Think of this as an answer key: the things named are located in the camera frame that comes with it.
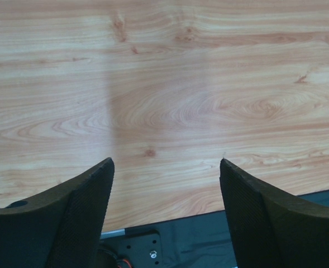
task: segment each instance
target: wooden table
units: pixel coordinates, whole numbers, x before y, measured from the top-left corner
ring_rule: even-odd
[[[0,0],[0,207],[109,156],[104,230],[329,189],[329,0]]]

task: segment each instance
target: wooden surface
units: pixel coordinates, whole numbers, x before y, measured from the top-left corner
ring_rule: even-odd
[[[0,207],[108,156],[104,230],[329,189],[329,0],[0,0]]]

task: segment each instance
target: light wood tabletop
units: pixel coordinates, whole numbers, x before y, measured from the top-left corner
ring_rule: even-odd
[[[329,189],[329,0],[0,0],[0,207],[107,157],[105,231]]]

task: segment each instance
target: wood grain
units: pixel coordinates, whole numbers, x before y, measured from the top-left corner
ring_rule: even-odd
[[[329,0],[1,0],[0,207],[109,156],[104,230],[329,189]]]

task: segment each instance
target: silver bolt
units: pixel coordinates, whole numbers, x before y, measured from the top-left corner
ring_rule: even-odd
[[[152,251],[149,253],[149,255],[151,255],[151,258],[152,258],[152,259],[157,258],[157,252],[156,252],[155,250],[152,250]]]

